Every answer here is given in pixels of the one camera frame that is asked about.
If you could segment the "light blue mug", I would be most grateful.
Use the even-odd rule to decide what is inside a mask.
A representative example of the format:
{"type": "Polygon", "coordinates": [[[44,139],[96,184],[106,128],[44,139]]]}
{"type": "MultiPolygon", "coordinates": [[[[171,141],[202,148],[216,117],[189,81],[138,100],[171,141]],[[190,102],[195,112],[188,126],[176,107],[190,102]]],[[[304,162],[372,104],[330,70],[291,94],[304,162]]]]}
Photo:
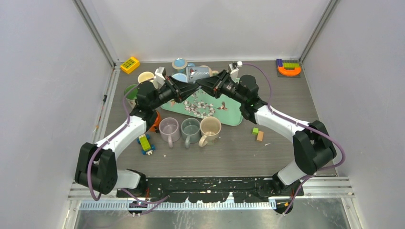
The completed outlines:
{"type": "Polygon", "coordinates": [[[175,74],[172,75],[172,78],[177,80],[177,81],[180,81],[180,82],[184,82],[184,83],[188,82],[187,75],[185,75],[183,73],[175,73],[175,74]]]}

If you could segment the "small blue-grey cup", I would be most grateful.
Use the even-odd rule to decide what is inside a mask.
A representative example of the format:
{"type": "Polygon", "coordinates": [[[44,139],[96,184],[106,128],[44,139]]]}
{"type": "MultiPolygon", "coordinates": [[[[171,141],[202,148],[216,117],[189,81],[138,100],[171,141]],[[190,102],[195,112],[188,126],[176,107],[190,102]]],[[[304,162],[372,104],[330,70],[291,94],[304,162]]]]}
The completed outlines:
{"type": "Polygon", "coordinates": [[[186,77],[188,83],[195,83],[199,79],[210,77],[210,68],[207,66],[189,66],[186,67],[186,77]]]}

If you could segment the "cream plain mug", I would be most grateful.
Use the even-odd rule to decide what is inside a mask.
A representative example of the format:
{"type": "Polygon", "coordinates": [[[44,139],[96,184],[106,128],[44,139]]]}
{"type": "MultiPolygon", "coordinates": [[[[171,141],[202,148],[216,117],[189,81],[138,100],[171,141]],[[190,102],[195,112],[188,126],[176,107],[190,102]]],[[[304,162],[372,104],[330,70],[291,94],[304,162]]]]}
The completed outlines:
{"type": "Polygon", "coordinates": [[[159,84],[158,82],[155,80],[155,74],[152,72],[142,72],[139,76],[138,76],[138,83],[142,83],[142,82],[151,82],[153,83],[154,87],[156,89],[159,88],[159,84]]]}

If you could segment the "orange mug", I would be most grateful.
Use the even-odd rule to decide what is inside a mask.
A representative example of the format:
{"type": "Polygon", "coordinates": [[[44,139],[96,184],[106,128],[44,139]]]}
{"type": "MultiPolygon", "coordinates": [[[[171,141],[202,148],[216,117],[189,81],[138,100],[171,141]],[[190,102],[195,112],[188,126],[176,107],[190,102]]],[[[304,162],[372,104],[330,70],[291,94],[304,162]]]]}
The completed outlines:
{"type": "Polygon", "coordinates": [[[160,122],[162,121],[162,118],[160,116],[159,111],[156,111],[156,114],[157,114],[157,117],[156,117],[153,125],[150,127],[149,131],[159,133],[160,132],[159,125],[160,125],[160,122]]]}

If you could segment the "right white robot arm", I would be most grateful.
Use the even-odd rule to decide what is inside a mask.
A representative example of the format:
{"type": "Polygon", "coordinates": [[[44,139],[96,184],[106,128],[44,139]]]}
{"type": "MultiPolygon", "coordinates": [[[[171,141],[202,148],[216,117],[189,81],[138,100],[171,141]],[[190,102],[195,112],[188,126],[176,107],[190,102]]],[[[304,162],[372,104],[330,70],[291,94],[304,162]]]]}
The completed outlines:
{"type": "Polygon", "coordinates": [[[336,149],[322,122],[303,122],[274,109],[259,97],[254,76],[243,75],[236,83],[230,73],[223,70],[196,83],[212,97],[225,95],[239,102],[246,120],[267,127],[292,142],[294,160],[272,178],[273,191],[277,195],[286,195],[292,189],[292,183],[315,174],[336,157],[336,149]]]}

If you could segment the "tall floral mug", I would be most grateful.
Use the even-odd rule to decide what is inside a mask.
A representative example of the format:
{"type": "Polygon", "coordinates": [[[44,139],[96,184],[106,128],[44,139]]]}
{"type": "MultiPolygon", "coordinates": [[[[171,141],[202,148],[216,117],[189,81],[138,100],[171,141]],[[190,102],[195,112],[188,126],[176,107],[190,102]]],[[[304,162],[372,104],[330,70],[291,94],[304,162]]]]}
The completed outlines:
{"type": "Polygon", "coordinates": [[[214,145],[222,129],[220,121],[215,117],[206,117],[200,122],[201,138],[199,147],[214,145]]]}

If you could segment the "cream floral mug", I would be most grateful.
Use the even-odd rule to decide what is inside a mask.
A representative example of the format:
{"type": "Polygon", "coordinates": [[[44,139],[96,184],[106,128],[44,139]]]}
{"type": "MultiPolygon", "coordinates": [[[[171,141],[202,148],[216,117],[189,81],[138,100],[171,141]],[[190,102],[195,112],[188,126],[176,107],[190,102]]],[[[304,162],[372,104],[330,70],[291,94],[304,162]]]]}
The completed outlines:
{"type": "Polygon", "coordinates": [[[138,93],[137,86],[138,86],[137,84],[131,84],[131,85],[127,86],[124,90],[125,100],[131,108],[134,108],[136,105],[136,99],[137,99],[137,93],[138,93]]]}

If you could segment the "grey mug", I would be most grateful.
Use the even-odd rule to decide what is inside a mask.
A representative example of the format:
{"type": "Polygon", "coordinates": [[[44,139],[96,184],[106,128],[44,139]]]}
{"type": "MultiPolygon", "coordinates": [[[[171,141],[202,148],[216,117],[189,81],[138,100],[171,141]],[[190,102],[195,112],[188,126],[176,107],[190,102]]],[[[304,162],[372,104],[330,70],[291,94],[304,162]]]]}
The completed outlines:
{"type": "Polygon", "coordinates": [[[202,137],[200,121],[195,118],[187,118],[181,124],[181,137],[185,141],[185,147],[190,148],[191,144],[198,143],[202,137]]]}

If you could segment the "beige teapot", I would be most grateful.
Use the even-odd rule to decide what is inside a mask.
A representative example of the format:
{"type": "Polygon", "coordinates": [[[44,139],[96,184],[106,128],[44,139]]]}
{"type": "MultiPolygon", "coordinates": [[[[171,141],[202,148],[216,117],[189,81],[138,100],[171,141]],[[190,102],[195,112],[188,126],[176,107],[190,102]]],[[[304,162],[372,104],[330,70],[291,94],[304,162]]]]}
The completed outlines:
{"type": "Polygon", "coordinates": [[[219,72],[217,71],[217,70],[212,70],[209,66],[207,66],[207,65],[201,65],[201,67],[204,67],[204,68],[207,68],[208,69],[208,72],[209,72],[209,76],[210,77],[212,77],[212,76],[215,76],[215,75],[217,75],[219,72]]]}

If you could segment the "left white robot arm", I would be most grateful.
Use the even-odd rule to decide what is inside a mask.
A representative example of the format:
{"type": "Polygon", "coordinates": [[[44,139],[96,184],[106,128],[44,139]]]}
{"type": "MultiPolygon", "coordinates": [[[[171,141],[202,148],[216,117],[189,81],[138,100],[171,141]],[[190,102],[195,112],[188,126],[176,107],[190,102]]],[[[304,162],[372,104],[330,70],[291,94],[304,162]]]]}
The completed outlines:
{"type": "Polygon", "coordinates": [[[136,89],[136,105],[127,113],[126,121],[104,139],[84,143],[80,148],[75,182],[89,188],[95,201],[114,189],[128,189],[136,198],[146,193],[144,175],[131,169],[119,170],[117,159],[133,141],[152,127],[158,116],[158,107],[171,100],[181,103],[200,86],[165,76],[160,89],[150,81],[139,83],[136,89]]]}

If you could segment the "lilac mug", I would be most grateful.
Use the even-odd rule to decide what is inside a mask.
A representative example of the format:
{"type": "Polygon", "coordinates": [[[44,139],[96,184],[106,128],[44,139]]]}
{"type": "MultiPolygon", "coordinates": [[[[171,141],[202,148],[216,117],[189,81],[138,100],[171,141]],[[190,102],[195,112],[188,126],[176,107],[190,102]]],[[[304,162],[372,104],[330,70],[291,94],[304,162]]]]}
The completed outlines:
{"type": "Polygon", "coordinates": [[[162,119],[159,124],[159,131],[161,138],[169,144],[170,148],[173,148],[174,142],[181,138],[180,125],[173,117],[162,119]]]}

